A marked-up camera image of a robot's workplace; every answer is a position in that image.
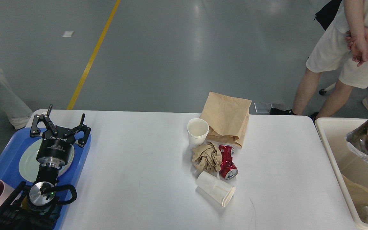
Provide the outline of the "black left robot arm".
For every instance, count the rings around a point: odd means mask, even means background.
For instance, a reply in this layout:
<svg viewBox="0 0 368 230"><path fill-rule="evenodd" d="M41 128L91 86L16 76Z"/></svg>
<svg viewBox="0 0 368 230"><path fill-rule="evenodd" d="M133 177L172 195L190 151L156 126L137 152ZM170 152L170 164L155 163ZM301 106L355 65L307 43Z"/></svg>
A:
<svg viewBox="0 0 368 230"><path fill-rule="evenodd" d="M52 107L15 133L0 156L0 180L14 188L0 207L0 230L58 229L76 201L91 128L85 114L74 128L53 124Z"/></svg>

